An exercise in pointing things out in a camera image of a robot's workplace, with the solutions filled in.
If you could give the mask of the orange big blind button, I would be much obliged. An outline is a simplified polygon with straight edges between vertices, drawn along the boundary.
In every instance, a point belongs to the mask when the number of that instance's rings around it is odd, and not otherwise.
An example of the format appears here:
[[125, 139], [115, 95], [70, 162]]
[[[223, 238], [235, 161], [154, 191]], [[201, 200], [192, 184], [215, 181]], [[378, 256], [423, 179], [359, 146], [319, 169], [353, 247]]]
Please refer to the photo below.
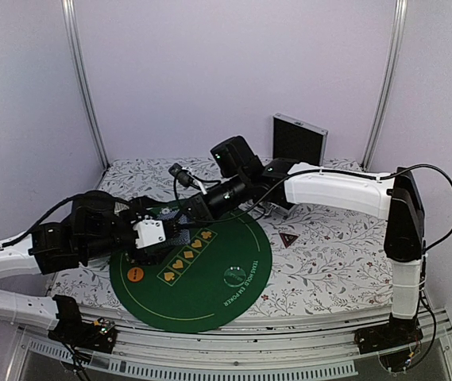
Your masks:
[[141, 267], [132, 267], [127, 271], [127, 279], [131, 283], [139, 283], [145, 277], [145, 272]]

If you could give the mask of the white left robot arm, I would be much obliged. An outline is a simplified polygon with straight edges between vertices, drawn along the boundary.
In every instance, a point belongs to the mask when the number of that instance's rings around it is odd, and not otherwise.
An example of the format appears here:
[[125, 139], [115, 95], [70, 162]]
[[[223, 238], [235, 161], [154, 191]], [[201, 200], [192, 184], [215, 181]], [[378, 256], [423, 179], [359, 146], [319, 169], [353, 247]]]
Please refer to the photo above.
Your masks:
[[[126, 201], [104, 191], [76, 194], [56, 204], [25, 232], [0, 241], [0, 279], [48, 275], [86, 266], [90, 261], [126, 251], [144, 253], [175, 234], [139, 200]], [[35, 298], [0, 290], [0, 319], [60, 333], [72, 344], [89, 338], [75, 299]]]

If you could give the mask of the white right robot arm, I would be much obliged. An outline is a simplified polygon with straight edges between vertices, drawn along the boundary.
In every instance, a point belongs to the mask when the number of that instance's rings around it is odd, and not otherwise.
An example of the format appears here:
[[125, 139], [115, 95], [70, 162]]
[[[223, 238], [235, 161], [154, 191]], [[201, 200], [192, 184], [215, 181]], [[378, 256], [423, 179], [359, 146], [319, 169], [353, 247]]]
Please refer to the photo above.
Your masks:
[[264, 165], [242, 136], [211, 149], [225, 182], [201, 190], [180, 205], [197, 223], [210, 224], [244, 202], [317, 204], [357, 211], [386, 221], [384, 252], [392, 262], [392, 321], [382, 339], [398, 346], [411, 336], [425, 249], [423, 204], [411, 170], [367, 174], [313, 166], [289, 159]]

